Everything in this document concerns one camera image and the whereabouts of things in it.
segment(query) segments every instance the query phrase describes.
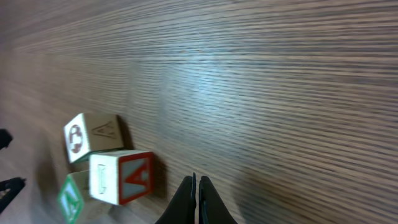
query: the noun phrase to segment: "alphabet block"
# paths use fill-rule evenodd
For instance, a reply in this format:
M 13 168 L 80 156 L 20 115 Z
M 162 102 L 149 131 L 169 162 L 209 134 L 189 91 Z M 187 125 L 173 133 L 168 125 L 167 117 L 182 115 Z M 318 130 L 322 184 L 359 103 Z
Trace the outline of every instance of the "alphabet block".
M 104 152 L 90 156 L 90 195 L 124 205 L 153 190 L 153 153 L 139 150 Z
M 81 113 L 63 132 L 70 162 L 86 161 L 92 153 L 123 148 L 115 114 Z
M 58 203 L 68 224 L 90 222 L 107 214 L 112 205 L 90 197 L 88 170 L 67 175 Z

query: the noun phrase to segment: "black object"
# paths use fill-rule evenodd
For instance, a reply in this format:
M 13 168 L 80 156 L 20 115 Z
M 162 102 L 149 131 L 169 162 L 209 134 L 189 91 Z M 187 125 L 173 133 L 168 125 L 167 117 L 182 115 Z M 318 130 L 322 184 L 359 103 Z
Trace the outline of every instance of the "black object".
M 15 177 L 0 182 L 0 214 L 25 187 L 25 179 Z
M 186 176 L 166 211 L 156 224 L 194 224 L 196 199 L 196 175 Z M 199 224 L 237 224 L 218 195 L 209 177 L 201 177 L 199 183 Z
M 4 147 L 8 147 L 12 141 L 12 136 L 5 129 L 0 129 L 0 150 Z

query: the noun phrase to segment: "letter on block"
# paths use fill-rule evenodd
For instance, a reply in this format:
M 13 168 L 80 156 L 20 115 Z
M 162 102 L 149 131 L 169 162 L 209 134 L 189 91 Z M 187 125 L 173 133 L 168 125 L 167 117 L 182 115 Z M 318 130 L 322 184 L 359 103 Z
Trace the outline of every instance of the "letter on block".
M 154 187 L 152 160 L 152 152 L 139 150 L 91 155 L 91 196 L 123 205 L 151 193 Z
M 90 222 L 107 214 L 112 205 L 90 197 L 88 170 L 67 175 L 58 203 L 68 224 Z
M 63 132 L 70 162 L 86 161 L 95 152 L 123 148 L 115 114 L 81 113 Z

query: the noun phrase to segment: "stack of blocks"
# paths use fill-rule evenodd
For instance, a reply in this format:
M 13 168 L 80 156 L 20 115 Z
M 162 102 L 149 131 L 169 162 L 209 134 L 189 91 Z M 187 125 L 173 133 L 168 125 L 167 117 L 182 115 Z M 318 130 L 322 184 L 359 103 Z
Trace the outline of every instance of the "stack of blocks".
M 67 175 L 58 202 L 67 223 L 86 223 L 153 190 L 153 153 L 120 150 L 115 114 L 81 113 L 64 127 L 68 158 L 90 169 Z

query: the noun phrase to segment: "toy block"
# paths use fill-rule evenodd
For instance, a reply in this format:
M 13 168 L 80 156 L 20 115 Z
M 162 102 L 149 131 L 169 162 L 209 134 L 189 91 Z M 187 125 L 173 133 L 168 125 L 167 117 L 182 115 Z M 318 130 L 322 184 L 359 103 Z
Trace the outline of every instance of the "toy block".
M 63 132 L 70 162 L 86 161 L 92 153 L 123 148 L 115 114 L 81 113 Z
M 90 195 L 124 205 L 153 191 L 153 153 L 139 150 L 90 156 Z
M 68 224 L 90 222 L 107 214 L 112 205 L 90 197 L 88 170 L 67 175 L 58 203 Z

